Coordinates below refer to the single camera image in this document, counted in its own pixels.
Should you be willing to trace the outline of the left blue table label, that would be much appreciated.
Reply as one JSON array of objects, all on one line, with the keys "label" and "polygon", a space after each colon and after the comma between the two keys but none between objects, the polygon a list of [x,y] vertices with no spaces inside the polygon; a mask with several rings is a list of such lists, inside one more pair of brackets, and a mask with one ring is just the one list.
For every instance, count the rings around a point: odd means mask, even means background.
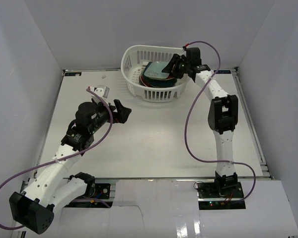
[{"label": "left blue table label", "polygon": [[67,76],[75,76],[75,77],[77,77],[77,76],[81,76],[81,72],[65,72],[64,76],[65,77],[67,77]]}]

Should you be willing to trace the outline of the red rimmed cream plate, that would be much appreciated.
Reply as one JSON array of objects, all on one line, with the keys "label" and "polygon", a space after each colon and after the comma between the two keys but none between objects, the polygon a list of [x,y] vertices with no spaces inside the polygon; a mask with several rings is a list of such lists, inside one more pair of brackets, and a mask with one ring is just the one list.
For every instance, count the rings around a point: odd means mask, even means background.
[{"label": "red rimmed cream plate", "polygon": [[146,80],[144,80],[144,76],[142,74],[139,76],[139,84],[145,87],[152,87]]}]

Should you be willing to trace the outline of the blue table label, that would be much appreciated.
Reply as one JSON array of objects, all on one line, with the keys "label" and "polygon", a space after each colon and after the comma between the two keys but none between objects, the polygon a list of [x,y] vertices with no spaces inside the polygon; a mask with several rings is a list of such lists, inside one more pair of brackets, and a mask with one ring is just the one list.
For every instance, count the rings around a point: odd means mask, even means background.
[{"label": "blue table label", "polygon": [[226,70],[215,70],[214,71],[216,74],[231,74],[231,71],[226,69]]},{"label": "blue table label", "polygon": [[65,77],[67,77],[67,76],[75,76],[75,77],[77,77],[77,76],[81,76],[81,72],[65,72],[64,76]]}]

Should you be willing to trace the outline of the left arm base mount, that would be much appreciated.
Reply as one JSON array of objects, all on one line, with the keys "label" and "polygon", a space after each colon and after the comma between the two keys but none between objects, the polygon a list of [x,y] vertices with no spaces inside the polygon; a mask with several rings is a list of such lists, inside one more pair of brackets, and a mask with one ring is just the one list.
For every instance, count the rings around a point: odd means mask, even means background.
[{"label": "left arm base mount", "polygon": [[76,198],[67,208],[111,208],[115,191],[110,183],[96,183],[86,195]]}]

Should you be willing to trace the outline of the white plastic dish bin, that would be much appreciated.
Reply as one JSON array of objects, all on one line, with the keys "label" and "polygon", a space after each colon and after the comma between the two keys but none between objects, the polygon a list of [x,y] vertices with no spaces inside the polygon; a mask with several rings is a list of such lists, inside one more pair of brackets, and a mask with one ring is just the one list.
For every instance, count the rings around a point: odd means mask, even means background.
[{"label": "white plastic dish bin", "polygon": [[183,54],[181,48],[134,45],[127,48],[121,59],[121,72],[127,87],[133,96],[139,96],[146,102],[166,103],[171,102],[175,97],[180,98],[190,78],[184,75],[178,79],[175,86],[168,88],[153,88],[143,86],[139,78],[149,62],[169,62],[173,54]]}]

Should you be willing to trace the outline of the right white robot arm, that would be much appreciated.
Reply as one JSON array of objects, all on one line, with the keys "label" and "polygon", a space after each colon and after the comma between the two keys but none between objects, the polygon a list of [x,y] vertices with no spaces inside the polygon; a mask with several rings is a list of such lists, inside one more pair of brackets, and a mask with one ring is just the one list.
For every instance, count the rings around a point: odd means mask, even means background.
[{"label": "right white robot arm", "polygon": [[238,183],[236,169],[233,164],[233,132],[238,122],[238,97],[230,95],[214,79],[216,72],[205,64],[202,64],[199,48],[183,47],[186,55],[174,54],[168,65],[162,70],[175,78],[188,75],[195,84],[201,87],[201,91],[193,102],[202,93],[205,93],[210,101],[208,113],[208,125],[213,131],[216,141],[216,163],[214,191],[221,198],[227,197]]}]

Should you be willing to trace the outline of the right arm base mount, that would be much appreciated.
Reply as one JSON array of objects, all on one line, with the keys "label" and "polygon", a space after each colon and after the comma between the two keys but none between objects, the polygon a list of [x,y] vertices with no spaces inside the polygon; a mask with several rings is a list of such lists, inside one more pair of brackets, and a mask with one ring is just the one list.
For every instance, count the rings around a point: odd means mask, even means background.
[{"label": "right arm base mount", "polygon": [[246,209],[241,183],[234,188],[219,192],[214,182],[196,181],[193,188],[197,191],[200,211],[206,210],[244,210]]}]

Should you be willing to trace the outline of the dark teal square plate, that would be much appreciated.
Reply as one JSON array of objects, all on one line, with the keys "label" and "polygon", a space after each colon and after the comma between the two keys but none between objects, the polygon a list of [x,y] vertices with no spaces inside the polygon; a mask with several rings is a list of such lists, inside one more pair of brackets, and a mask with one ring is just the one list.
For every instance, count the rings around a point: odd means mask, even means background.
[{"label": "dark teal square plate", "polygon": [[[144,69],[142,69],[140,75],[142,74],[144,76],[144,73],[150,64],[151,62],[149,62],[148,65]],[[152,88],[168,88],[168,87],[174,87],[178,79],[164,81],[164,80],[158,80],[158,79],[151,79],[144,76],[144,80],[146,80],[152,86]]]}]

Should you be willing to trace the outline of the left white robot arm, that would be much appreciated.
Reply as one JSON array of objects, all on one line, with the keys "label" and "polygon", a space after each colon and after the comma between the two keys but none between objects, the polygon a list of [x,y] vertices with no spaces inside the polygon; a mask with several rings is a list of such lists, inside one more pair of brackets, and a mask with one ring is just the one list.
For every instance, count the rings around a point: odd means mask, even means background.
[{"label": "left white robot arm", "polygon": [[14,192],[10,196],[13,219],[40,235],[51,225],[55,213],[72,200],[79,196],[93,196],[95,178],[89,174],[78,173],[63,187],[58,186],[81,159],[84,150],[93,144],[93,135],[107,122],[125,123],[131,112],[117,99],[112,105],[95,101],[81,103],[52,163],[21,193]]}]

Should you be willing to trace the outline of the right blue table label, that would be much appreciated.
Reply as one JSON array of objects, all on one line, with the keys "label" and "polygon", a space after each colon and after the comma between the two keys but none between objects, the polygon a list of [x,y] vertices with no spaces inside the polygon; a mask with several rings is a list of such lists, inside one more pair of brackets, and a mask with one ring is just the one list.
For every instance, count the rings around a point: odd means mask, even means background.
[{"label": "right blue table label", "polygon": [[226,70],[215,70],[214,71],[216,74],[231,74],[231,71],[226,69]]}]

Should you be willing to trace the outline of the woven bamboo round plate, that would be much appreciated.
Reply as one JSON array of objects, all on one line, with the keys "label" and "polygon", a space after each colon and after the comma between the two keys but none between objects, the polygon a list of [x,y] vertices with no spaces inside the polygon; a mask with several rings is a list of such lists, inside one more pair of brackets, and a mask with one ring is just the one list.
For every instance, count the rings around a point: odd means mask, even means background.
[{"label": "woven bamboo round plate", "polygon": [[182,74],[181,74],[181,71],[179,71],[178,69],[174,68],[169,76],[167,76],[164,81],[168,81],[168,80],[173,80],[173,79],[180,79],[182,78]]}]

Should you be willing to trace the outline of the pale green rectangular plate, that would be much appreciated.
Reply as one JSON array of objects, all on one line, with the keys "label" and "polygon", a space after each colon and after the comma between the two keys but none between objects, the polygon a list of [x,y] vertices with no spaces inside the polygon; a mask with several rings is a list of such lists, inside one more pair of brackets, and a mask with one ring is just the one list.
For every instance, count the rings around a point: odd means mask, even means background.
[{"label": "pale green rectangular plate", "polygon": [[169,73],[164,73],[162,70],[168,65],[165,61],[149,62],[144,69],[143,75],[154,80],[169,80],[174,78]]}]

